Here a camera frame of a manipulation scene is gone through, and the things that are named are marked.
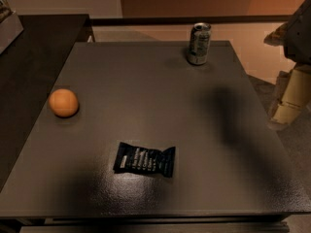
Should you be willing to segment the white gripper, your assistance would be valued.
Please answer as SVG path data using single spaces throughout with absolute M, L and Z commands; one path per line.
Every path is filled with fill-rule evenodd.
M 311 66 L 297 63 L 290 73 L 280 71 L 268 109 L 268 127 L 276 131 L 284 130 L 310 101 Z

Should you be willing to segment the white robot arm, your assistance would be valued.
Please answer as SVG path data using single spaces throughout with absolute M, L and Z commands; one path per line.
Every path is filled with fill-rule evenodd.
M 268 34 L 267 45 L 281 46 L 294 62 L 289 72 L 281 71 L 276 80 L 268 110 L 268 126 L 283 130 L 292 124 L 311 101 L 311 0 L 304 0 L 290 19 Z

